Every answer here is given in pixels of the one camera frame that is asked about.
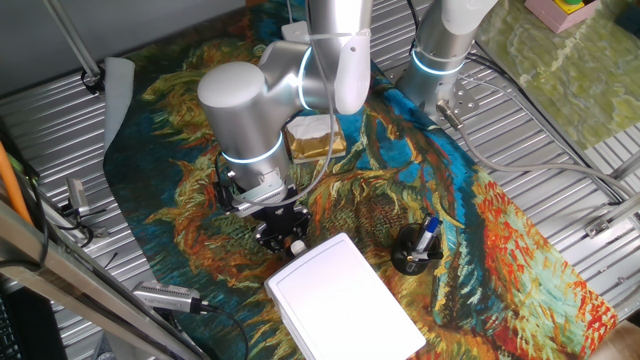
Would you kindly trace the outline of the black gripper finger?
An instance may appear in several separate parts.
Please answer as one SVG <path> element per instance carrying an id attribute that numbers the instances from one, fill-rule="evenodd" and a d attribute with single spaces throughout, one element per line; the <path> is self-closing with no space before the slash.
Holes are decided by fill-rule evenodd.
<path id="1" fill-rule="evenodd" d="M 255 236 L 256 242 L 271 253 L 281 251 L 281 237 L 279 235 L 261 235 Z"/>
<path id="2" fill-rule="evenodd" d="M 294 226 L 283 236 L 283 246 L 286 252 L 303 252 L 306 251 L 309 246 L 306 242 L 306 235 L 308 233 L 308 227 Z"/>

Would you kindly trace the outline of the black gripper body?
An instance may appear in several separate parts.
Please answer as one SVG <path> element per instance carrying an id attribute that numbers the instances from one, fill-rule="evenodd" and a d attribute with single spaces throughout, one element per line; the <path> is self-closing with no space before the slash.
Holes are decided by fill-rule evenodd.
<path id="1" fill-rule="evenodd" d="M 252 217 L 260 221 L 255 229 L 255 236 L 283 236 L 294 226 L 309 226 L 311 213 L 300 204 L 289 204 L 282 207 L 267 207 L 255 212 Z"/>

